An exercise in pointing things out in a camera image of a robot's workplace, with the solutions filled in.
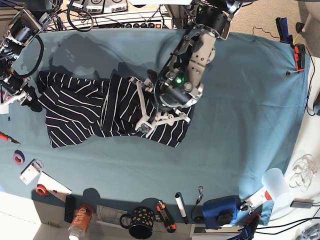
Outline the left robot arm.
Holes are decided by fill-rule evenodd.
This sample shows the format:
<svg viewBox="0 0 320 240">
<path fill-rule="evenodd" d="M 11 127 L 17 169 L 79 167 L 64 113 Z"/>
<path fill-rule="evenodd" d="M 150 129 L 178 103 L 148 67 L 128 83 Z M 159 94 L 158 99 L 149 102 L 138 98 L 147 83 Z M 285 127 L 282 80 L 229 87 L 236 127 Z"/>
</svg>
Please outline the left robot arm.
<svg viewBox="0 0 320 240">
<path fill-rule="evenodd" d="M 217 39 L 226 40 L 239 0 L 193 0 L 184 6 L 188 27 L 153 84 L 152 104 L 157 112 L 195 105 L 203 95 L 206 66 L 216 55 Z"/>
</svg>

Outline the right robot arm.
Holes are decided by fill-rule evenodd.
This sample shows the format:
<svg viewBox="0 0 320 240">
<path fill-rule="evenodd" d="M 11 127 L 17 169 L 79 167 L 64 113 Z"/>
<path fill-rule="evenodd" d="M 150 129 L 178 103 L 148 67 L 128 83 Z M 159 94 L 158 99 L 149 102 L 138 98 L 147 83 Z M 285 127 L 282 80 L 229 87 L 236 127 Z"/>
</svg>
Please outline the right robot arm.
<svg viewBox="0 0 320 240">
<path fill-rule="evenodd" d="M 23 0 L 20 4 L 10 2 L 9 7 L 19 6 L 17 14 L 8 24 L 4 37 L 0 40 L 0 113 L 9 113 L 9 105 L 18 102 L 34 112 L 41 112 L 36 90 L 28 85 L 30 76 L 37 70 L 44 54 L 44 43 L 40 33 L 57 16 L 61 0 Z M 24 48 L 33 40 L 40 45 L 37 62 L 29 73 L 18 74 L 12 65 Z"/>
</svg>

